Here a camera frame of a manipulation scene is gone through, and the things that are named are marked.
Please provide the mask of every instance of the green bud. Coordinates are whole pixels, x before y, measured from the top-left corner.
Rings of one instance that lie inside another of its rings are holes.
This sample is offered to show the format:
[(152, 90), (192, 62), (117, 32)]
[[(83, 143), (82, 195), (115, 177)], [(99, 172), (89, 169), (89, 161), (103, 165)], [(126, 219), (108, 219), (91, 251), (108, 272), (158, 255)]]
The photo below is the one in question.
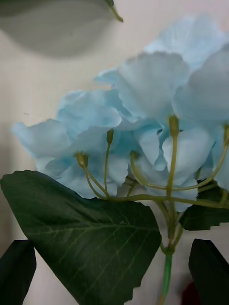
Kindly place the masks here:
[(140, 156), (140, 154), (138, 152), (135, 152), (135, 151), (130, 152), (131, 158), (137, 159), (137, 158), (139, 158), (139, 156)]
[(113, 141), (113, 135), (114, 135), (114, 130), (111, 129), (107, 132), (107, 136), (106, 136), (106, 140), (107, 140), (107, 143), (109, 145), (111, 145), (112, 141)]
[(175, 115), (169, 117), (169, 128), (172, 137), (177, 137), (179, 134), (179, 120)]
[(79, 166), (81, 166), (82, 168), (87, 167), (88, 156), (86, 154), (78, 152), (78, 153), (75, 154), (75, 156), (76, 156), (76, 159), (78, 161)]
[(229, 145), (229, 125), (224, 126), (224, 145)]

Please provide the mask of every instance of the red object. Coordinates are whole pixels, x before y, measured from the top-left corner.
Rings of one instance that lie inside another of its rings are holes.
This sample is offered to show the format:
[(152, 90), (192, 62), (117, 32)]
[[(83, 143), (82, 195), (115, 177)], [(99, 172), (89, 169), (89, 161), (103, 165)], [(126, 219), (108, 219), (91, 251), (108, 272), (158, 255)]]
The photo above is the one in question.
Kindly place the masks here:
[(202, 305), (194, 283), (188, 284), (183, 292), (181, 305)]

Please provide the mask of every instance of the dark green leaf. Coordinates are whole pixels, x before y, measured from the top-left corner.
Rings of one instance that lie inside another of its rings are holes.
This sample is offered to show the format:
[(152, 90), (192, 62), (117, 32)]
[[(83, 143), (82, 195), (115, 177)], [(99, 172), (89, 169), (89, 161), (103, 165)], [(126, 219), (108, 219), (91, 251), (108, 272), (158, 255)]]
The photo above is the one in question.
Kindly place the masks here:
[[(216, 183), (215, 181), (212, 181), (212, 182), (206, 184), (206, 186), (210, 186), (215, 183)], [(211, 200), (211, 201), (216, 201), (216, 202), (220, 202), (221, 197), (222, 197), (222, 189), (219, 186), (215, 186), (212, 189), (209, 189), (204, 192), (200, 192), (198, 195), (198, 199), (205, 199), (205, 200)]]
[(150, 208), (86, 200), (38, 172), (1, 180), (22, 230), (80, 305), (123, 305), (161, 242)]
[(189, 268), (202, 304), (229, 303), (229, 265), (210, 240), (194, 240)]
[(114, 1), (113, 0), (105, 0), (108, 4), (110, 5), (114, 5)]
[[(199, 199), (216, 202), (220, 202), (221, 197), (222, 190), (218, 186), (201, 192), (198, 196)], [(189, 231), (209, 230), (220, 223), (229, 223), (229, 210), (193, 205), (185, 211), (180, 223), (185, 230)]]
[(22, 305), (35, 270), (32, 242), (15, 240), (0, 259), (0, 304)]

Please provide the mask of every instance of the light blue hydrangea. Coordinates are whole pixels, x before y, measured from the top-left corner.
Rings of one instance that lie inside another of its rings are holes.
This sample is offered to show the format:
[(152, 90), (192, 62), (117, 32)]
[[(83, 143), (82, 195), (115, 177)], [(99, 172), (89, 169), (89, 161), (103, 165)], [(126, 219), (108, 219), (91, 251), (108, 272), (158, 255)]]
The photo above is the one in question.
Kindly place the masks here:
[[(104, 186), (107, 131), (115, 129), (122, 120), (114, 107), (105, 106), (105, 98), (106, 92), (102, 90), (74, 91), (62, 99), (57, 120), (47, 120), (31, 127), (23, 123), (14, 126), (14, 133), (35, 158), (38, 170), (84, 198), (93, 198), (95, 194), (75, 154), (84, 152), (90, 155), (88, 169)], [(121, 155), (117, 157), (114, 152), (119, 139), (117, 132), (108, 160), (107, 189), (110, 195), (116, 195), (117, 187), (122, 185), (128, 174), (126, 158)]]
[[(144, 156), (156, 170), (147, 175), (152, 181), (159, 184), (161, 180), (166, 185), (168, 179), (173, 147), (168, 118), (177, 114), (176, 92), (195, 78), (195, 71), (228, 41), (228, 34), (221, 32), (211, 18), (187, 17), (163, 31), (145, 48), (146, 53), (124, 61), (120, 67), (102, 71), (96, 78), (118, 90), (122, 106), (128, 111), (129, 125), (141, 122), (142, 126), (134, 134)], [(188, 109), (192, 103), (191, 99), (182, 98), (181, 108)], [(174, 185), (181, 187), (193, 181), (201, 167), (204, 177), (215, 132), (184, 116), (179, 118), (182, 132), (178, 136)]]
[[(211, 55), (201, 69), (180, 87), (174, 98), (176, 115), (209, 130), (214, 141), (213, 167), (223, 153), (224, 125), (229, 124), (229, 45)], [(219, 186), (229, 191), (229, 153), (216, 176)]]
[[(150, 183), (166, 186), (170, 174), (173, 139), (169, 117), (179, 118), (174, 187), (196, 185), (211, 175), (223, 150), (223, 124), (229, 111), (229, 36), (211, 18), (185, 17), (145, 48), (138, 57), (102, 71), (97, 81), (110, 90), (74, 91), (62, 99), (56, 120), (27, 127), (17, 123), (14, 132), (36, 159), (38, 170), (85, 198), (89, 187), (75, 154), (89, 155), (88, 170), (104, 187), (106, 135), (114, 129), (108, 159), (107, 188), (115, 196), (130, 173), (130, 152)], [(226, 175), (229, 155), (217, 181), (229, 190)], [(100, 189), (92, 182), (101, 195)], [(165, 190), (147, 187), (153, 195)], [(195, 200), (197, 188), (173, 191), (172, 196)], [(176, 202), (184, 211), (188, 205)]]

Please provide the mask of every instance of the fabric petal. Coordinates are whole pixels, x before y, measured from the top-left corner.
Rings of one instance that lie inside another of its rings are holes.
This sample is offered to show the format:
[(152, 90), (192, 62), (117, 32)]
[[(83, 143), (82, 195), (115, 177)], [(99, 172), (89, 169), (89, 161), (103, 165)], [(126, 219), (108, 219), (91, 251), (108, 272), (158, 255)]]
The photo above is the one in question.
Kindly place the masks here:
[[(179, 133), (174, 183), (183, 184), (205, 163), (215, 138), (207, 130), (196, 127)], [(170, 171), (173, 139), (168, 137), (163, 143), (164, 157)]]
[[(213, 170), (215, 170), (222, 154), (223, 154), (223, 130), (219, 133), (216, 144), (212, 149)], [(227, 152), (224, 163), (215, 177), (219, 187), (226, 189), (229, 192), (229, 151)]]
[(229, 122), (229, 45), (213, 54), (194, 72), (174, 98), (179, 118), (212, 124)]
[[(193, 178), (188, 179), (184, 184), (182, 184), (181, 187), (187, 187), (196, 185), (197, 181)], [(185, 190), (185, 191), (173, 191), (172, 192), (173, 197), (183, 198), (183, 199), (189, 199), (189, 200), (196, 200), (198, 196), (198, 188), (192, 189), (192, 190)], [(175, 208), (178, 212), (184, 212), (187, 208), (189, 208), (191, 204), (189, 203), (181, 203), (181, 202), (175, 202)]]
[(179, 53), (190, 65), (190, 71), (194, 71), (228, 41), (228, 34), (220, 31), (210, 16), (200, 15), (178, 20), (146, 46), (145, 51)]
[(109, 155), (108, 175), (117, 185), (121, 186), (128, 175), (127, 159), (115, 154)]
[(16, 123), (13, 132), (34, 158), (59, 157), (70, 146), (66, 128), (56, 120), (27, 127)]
[(137, 119), (160, 120), (171, 113), (171, 99), (188, 75), (188, 66), (177, 54), (142, 53), (136, 59), (108, 71), (107, 82), (118, 89), (123, 106)]
[(72, 160), (70, 158), (54, 159), (46, 164), (45, 170), (53, 176), (60, 176), (71, 165)]
[(146, 126), (134, 132), (139, 146), (152, 165), (159, 157), (159, 137), (157, 132), (160, 128), (160, 126)]
[(35, 159), (35, 164), (36, 164), (36, 168), (37, 168), (37, 171), (45, 174), (45, 175), (48, 175), (48, 176), (51, 176), (45, 169), (46, 165), (52, 161), (52, 160), (55, 160), (53, 158), (50, 158), (50, 157), (44, 157), (44, 158), (39, 158), (39, 159)]
[(114, 107), (105, 106), (105, 91), (74, 91), (62, 98), (57, 118), (75, 139), (93, 127), (107, 130), (121, 123), (121, 116)]

